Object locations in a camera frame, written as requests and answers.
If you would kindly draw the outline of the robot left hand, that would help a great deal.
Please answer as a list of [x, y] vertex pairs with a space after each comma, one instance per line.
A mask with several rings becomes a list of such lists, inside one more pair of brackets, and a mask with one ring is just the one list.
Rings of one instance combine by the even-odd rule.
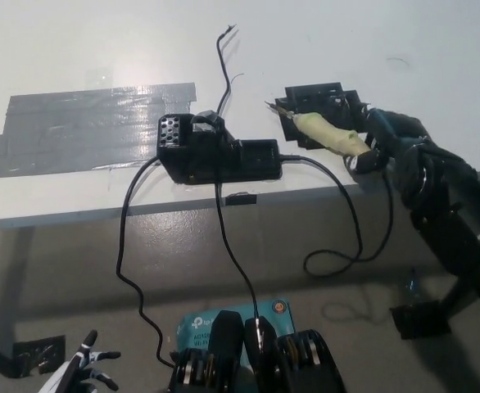
[[97, 336], [97, 330], [91, 330], [73, 356], [50, 376], [38, 393], [98, 392], [97, 386], [89, 380], [101, 382], [111, 392], [117, 392], [120, 388], [116, 382], [103, 371], [93, 368], [92, 364], [106, 359], [118, 359], [121, 353], [93, 351]]

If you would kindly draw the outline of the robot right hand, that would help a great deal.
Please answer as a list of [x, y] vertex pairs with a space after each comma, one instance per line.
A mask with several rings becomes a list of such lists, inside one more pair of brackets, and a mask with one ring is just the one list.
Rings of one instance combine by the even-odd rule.
[[361, 108], [357, 130], [366, 133], [369, 150], [343, 157], [346, 169], [356, 175], [382, 171], [404, 145], [431, 139], [419, 119], [371, 105]]

